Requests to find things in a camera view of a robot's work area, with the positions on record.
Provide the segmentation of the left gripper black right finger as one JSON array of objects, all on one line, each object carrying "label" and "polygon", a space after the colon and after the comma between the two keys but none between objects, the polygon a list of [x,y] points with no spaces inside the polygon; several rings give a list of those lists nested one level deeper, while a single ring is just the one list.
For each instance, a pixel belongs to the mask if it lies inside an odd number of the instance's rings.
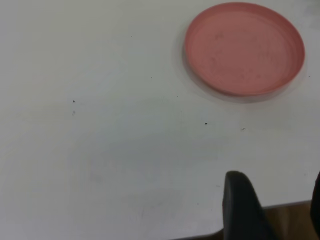
[{"label": "left gripper black right finger", "polygon": [[315,180],[310,205],[310,217],[316,233],[320,233],[320,172]]}]

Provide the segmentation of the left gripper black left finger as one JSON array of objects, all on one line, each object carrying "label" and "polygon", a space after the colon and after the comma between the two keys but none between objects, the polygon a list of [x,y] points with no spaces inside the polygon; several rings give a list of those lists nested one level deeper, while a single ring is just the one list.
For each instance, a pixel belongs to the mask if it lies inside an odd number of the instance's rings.
[{"label": "left gripper black left finger", "polygon": [[225,174],[222,200],[225,240],[274,240],[276,234],[249,178],[239,171]]}]

